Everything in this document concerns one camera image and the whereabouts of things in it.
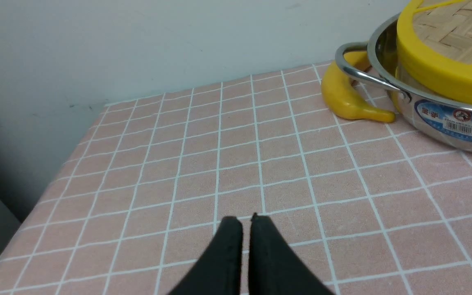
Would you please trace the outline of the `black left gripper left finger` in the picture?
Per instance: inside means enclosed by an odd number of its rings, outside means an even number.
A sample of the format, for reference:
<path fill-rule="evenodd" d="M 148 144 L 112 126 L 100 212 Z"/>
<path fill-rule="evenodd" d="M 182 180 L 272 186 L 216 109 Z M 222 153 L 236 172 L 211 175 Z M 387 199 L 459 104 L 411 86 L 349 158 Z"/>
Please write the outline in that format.
<path fill-rule="evenodd" d="M 212 240 L 170 295 L 239 295 L 243 226 L 225 216 Z"/>

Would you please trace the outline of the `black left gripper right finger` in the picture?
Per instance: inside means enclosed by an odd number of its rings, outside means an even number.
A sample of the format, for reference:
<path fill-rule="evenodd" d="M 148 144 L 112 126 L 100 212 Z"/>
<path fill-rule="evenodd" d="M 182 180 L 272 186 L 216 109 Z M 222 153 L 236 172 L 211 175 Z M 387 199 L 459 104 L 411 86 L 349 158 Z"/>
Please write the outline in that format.
<path fill-rule="evenodd" d="M 332 295 L 300 260 L 273 220 L 254 213 L 251 218 L 249 294 Z"/>

